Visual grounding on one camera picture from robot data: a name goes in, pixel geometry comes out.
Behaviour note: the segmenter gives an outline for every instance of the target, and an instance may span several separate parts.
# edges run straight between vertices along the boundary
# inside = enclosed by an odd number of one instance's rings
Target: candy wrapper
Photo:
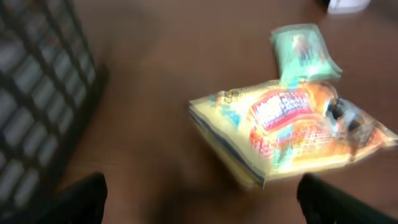
[[[328,80],[342,70],[329,56],[315,24],[297,24],[272,32],[271,42],[279,62],[281,84]]]
[[[240,183],[342,167],[396,135],[324,83],[269,81],[190,102],[190,116]]]

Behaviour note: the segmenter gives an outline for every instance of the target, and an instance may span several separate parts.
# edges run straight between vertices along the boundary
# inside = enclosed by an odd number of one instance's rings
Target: black grid
[[[49,170],[74,148],[73,125],[100,84],[69,0],[3,0],[0,16],[2,219],[53,185]]]

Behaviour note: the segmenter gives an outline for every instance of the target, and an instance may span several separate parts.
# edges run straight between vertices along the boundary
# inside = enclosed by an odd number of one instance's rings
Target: brown table
[[[277,78],[269,42],[276,27],[318,24],[344,70],[337,89],[398,131],[395,0],[372,0],[365,11],[340,16],[325,14],[312,0],[76,4],[111,79],[62,185],[104,172],[104,223],[150,223],[154,217],[161,223],[305,222],[295,199],[299,177],[269,182],[263,192],[238,190],[188,117],[188,100]],[[397,173],[398,151],[392,149],[321,176],[398,218]]]

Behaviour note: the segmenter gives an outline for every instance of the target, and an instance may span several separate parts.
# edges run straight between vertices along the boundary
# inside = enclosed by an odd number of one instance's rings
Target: green packet
[[[272,31],[271,42],[279,61],[281,84],[337,79],[339,68],[329,56],[315,24],[284,26]]]

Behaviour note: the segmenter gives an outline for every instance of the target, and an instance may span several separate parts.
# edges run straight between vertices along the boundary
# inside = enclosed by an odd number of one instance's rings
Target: yellow plastic package
[[[290,89],[269,81],[192,100],[189,110],[220,159],[247,187],[342,167],[396,140],[323,83]]]

